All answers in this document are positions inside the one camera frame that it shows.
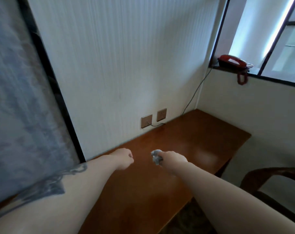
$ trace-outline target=wall outlet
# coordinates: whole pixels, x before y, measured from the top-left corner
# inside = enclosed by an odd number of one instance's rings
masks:
[[[153,115],[148,115],[141,118],[141,128],[145,128],[147,126],[152,125],[152,117]]]
[[[165,119],[166,118],[166,114],[167,114],[167,108],[162,109],[162,110],[159,110],[157,112],[156,121],[161,121],[161,120]]]

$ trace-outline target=red telephone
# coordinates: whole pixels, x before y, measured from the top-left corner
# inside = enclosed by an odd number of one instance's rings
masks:
[[[232,70],[237,70],[237,83],[240,85],[244,85],[248,82],[247,78],[247,72],[249,71],[250,68],[253,67],[253,64],[247,63],[243,61],[242,59],[239,59],[238,57],[231,56],[231,55],[221,55],[218,58],[219,61],[219,66],[232,69]],[[241,82],[241,74],[244,74],[244,81]]]

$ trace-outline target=wooden desk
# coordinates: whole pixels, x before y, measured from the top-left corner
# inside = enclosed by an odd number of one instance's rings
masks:
[[[192,193],[179,178],[153,164],[150,152],[175,151],[215,174],[250,136],[194,110],[119,146],[132,151],[134,164],[109,178],[79,234],[158,233]]]

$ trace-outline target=hand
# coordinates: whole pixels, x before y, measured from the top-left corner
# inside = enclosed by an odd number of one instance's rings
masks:
[[[110,154],[113,155],[114,159],[116,159],[118,163],[118,170],[124,170],[134,162],[132,153],[129,149],[117,149]]]
[[[182,162],[187,162],[186,157],[173,151],[159,152],[158,155],[163,158],[160,165],[170,173],[174,173],[176,167]]]

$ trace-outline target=gray curtain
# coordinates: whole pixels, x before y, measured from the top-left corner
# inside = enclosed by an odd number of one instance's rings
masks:
[[[16,0],[0,0],[0,201],[79,160]]]

